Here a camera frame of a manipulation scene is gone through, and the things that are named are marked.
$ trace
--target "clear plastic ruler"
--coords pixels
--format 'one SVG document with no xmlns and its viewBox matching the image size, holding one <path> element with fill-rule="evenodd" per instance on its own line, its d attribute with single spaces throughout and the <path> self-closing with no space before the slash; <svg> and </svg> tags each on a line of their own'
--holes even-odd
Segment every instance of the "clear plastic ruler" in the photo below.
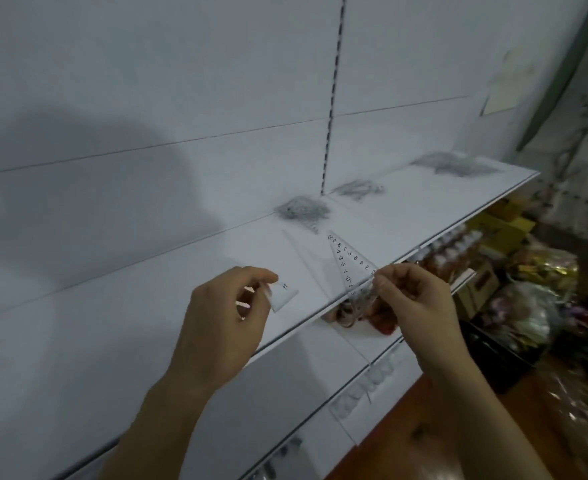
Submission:
<svg viewBox="0 0 588 480">
<path fill-rule="evenodd" d="M 328 239 L 352 305 L 352 314 L 360 318 L 376 298 L 372 280 L 378 268 L 335 233 L 330 233 Z"/>
</svg>

